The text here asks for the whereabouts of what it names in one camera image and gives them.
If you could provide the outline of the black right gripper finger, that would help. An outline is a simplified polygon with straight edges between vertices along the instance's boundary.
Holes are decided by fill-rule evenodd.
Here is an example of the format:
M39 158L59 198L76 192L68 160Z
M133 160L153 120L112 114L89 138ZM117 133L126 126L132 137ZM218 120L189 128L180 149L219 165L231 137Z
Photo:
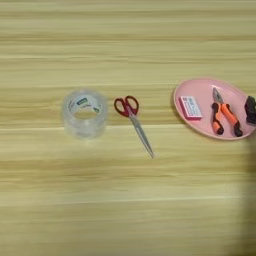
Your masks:
M250 124L256 125L256 100L249 96L245 102L246 121Z

